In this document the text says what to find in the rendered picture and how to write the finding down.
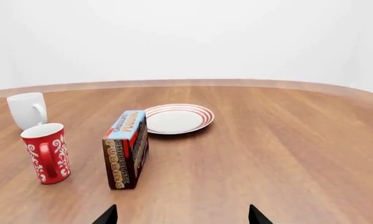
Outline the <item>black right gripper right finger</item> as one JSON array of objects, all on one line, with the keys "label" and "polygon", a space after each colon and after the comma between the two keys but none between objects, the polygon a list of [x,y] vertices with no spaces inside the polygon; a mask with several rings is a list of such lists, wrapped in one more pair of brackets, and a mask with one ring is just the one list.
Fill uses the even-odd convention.
[{"label": "black right gripper right finger", "polygon": [[249,224],[273,224],[257,207],[249,206],[248,211]]}]

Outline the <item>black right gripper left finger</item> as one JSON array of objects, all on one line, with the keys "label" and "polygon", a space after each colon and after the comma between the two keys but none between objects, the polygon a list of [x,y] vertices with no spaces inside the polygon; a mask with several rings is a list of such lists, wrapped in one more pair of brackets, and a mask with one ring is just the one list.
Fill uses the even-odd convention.
[{"label": "black right gripper left finger", "polygon": [[117,224],[118,214],[116,205],[112,205],[101,214],[92,224]]}]

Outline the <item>red patterned mug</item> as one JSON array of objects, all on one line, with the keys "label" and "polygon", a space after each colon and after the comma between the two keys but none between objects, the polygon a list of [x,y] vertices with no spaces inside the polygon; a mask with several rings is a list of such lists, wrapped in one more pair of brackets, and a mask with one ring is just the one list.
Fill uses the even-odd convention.
[{"label": "red patterned mug", "polygon": [[28,128],[21,133],[21,138],[41,184],[56,184],[71,174],[62,124],[47,123]]}]

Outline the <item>white plate with red rings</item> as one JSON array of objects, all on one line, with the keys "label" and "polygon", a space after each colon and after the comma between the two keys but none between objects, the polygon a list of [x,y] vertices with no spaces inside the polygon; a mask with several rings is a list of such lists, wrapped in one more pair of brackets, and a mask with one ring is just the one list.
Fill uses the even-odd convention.
[{"label": "white plate with red rings", "polygon": [[165,104],[145,110],[148,132],[151,134],[186,134],[205,128],[215,118],[214,113],[194,104]]}]

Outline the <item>white mug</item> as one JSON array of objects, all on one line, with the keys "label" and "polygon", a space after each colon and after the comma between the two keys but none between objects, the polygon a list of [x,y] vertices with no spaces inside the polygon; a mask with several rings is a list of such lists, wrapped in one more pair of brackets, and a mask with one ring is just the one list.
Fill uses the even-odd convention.
[{"label": "white mug", "polygon": [[42,93],[22,93],[6,98],[12,118],[21,130],[47,123],[47,109]]}]

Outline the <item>chocolate pudding box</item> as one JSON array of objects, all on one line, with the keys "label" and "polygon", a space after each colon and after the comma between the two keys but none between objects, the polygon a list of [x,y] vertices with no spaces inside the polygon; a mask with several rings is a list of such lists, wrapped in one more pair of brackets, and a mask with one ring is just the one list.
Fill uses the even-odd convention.
[{"label": "chocolate pudding box", "polygon": [[124,111],[104,135],[102,145],[109,187],[134,189],[149,152],[145,111]]}]

